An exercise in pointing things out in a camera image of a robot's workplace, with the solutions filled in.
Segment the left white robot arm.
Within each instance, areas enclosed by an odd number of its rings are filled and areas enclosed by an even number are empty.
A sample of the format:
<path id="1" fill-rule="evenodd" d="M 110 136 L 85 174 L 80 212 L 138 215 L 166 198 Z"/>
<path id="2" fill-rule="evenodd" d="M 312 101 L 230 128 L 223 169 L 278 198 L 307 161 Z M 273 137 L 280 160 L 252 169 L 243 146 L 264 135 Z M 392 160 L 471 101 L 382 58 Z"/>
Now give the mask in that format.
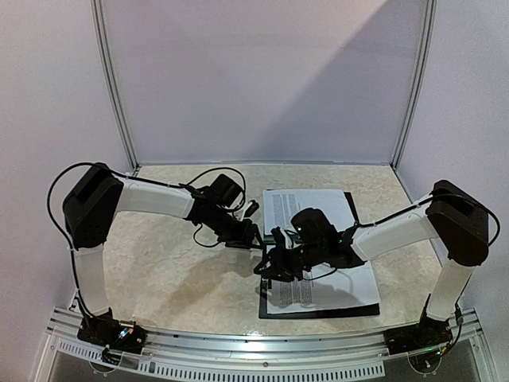
<path id="1" fill-rule="evenodd" d="M 196 188 L 192 182 L 165 184 L 117 173 L 101 162 L 87 164 L 87 172 L 64 199 L 63 213 L 76 287 L 84 313 L 93 316 L 88 333 L 101 345 L 112 345 L 119 336 L 116 324 L 103 316 L 110 308 L 103 250 L 118 213 L 171 216 L 210 228 L 228 248 L 259 249 L 262 237 L 250 219 L 258 205 L 246 200 L 245 188 L 224 173 Z"/>

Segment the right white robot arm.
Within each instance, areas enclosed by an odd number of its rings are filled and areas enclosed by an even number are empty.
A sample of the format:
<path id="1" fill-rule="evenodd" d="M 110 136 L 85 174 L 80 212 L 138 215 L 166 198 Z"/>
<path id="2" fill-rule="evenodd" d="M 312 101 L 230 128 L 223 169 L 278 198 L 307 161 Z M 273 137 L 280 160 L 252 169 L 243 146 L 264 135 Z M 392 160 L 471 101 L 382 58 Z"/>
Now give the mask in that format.
<path id="1" fill-rule="evenodd" d="M 363 266 L 389 251 L 425 240 L 440 240 L 448 257 L 424 309 L 424 319 L 411 330 L 411 340 L 427 347 L 441 336 L 442 325 L 455 305 L 474 269 L 488 257 L 497 239 L 489 223 L 492 211 L 447 180 L 437 181 L 432 191 L 381 220 L 355 222 L 339 231 L 325 214 L 314 208 L 297 213 L 291 220 L 302 243 L 286 246 L 280 228 L 273 228 L 274 246 L 262 258 L 255 272 L 264 279 L 290 283 L 326 263 L 336 269 Z"/>

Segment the printed paper stack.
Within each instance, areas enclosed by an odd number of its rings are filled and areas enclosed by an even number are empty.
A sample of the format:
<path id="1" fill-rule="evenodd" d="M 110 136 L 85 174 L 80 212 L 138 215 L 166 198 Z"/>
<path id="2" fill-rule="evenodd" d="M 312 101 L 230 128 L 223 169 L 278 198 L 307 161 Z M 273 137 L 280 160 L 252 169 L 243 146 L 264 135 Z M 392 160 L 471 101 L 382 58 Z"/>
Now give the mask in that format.
<path id="1" fill-rule="evenodd" d="M 336 271 L 320 264 L 305 272 L 301 281 L 273 281 L 267 287 L 268 314 L 307 314 L 377 307 L 379 303 L 379 290 L 369 262 Z"/>

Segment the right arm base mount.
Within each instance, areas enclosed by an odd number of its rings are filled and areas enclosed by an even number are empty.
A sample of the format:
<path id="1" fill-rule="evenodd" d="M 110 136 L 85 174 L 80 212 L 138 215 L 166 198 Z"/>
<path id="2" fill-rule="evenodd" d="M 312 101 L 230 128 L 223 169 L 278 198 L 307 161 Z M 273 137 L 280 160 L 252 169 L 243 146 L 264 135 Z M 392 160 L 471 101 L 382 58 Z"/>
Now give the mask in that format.
<path id="1" fill-rule="evenodd" d="M 439 322 L 423 316 L 416 324 L 385 330 L 384 343 L 390 355 L 426 351 L 443 357 L 458 342 L 463 317 L 460 316 L 456 323 L 457 335 L 453 336 L 452 326 L 448 320 Z"/>

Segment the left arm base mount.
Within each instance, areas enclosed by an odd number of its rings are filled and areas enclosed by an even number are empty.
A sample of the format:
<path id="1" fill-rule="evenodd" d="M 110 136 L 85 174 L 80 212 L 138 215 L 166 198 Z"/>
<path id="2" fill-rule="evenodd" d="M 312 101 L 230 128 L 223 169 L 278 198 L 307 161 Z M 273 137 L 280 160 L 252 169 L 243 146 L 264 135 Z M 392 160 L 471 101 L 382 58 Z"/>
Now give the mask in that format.
<path id="1" fill-rule="evenodd" d="M 136 322 L 114 319 L 112 310 L 108 310 L 99 316 L 85 315 L 77 338 L 104 348 L 141 354 L 146 343 L 147 331 Z"/>

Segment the black file folder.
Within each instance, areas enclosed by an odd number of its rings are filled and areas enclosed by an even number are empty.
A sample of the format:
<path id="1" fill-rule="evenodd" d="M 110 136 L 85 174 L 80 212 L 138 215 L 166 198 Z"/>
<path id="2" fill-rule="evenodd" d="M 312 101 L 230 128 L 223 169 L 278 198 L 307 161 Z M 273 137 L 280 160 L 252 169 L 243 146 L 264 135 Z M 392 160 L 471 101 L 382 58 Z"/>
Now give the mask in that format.
<path id="1" fill-rule="evenodd" d="M 352 195 L 339 189 L 266 189 L 262 193 L 266 249 L 279 227 L 286 243 L 300 241 L 291 218 L 306 208 L 321 210 L 337 231 L 352 226 L 358 214 Z M 258 317 L 261 319 L 357 318 L 380 315 L 380 297 L 370 263 L 334 270 L 320 264 L 291 283 L 261 279 Z"/>

